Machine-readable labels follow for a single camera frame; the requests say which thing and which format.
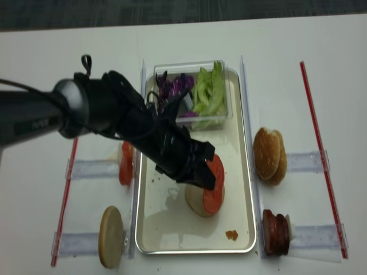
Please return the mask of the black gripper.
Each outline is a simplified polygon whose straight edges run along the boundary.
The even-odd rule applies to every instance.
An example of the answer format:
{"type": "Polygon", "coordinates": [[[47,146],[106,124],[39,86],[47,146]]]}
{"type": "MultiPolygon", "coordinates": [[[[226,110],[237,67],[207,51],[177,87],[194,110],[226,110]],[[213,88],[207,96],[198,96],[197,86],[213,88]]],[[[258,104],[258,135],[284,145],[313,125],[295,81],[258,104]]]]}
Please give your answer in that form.
{"type": "Polygon", "coordinates": [[[216,177],[207,161],[215,147],[192,139],[188,129],[175,123],[177,106],[169,105],[163,116],[154,117],[135,89],[126,89],[131,105],[126,111],[126,140],[156,164],[156,170],[177,183],[214,190],[216,177]]]}

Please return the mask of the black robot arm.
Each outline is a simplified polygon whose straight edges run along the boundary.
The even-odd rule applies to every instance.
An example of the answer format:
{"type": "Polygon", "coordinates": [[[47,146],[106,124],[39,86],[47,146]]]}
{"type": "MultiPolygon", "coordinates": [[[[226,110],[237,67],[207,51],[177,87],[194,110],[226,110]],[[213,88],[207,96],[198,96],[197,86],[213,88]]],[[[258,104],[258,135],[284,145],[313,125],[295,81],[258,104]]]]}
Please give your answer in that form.
{"type": "Polygon", "coordinates": [[[118,72],[100,79],[76,73],[51,92],[21,85],[1,92],[1,147],[6,148],[50,132],[67,139],[95,133],[124,140],[155,163],[156,170],[177,183],[212,190],[216,178],[207,162],[214,147],[190,137],[176,125],[180,98],[158,114],[118,72]]]}

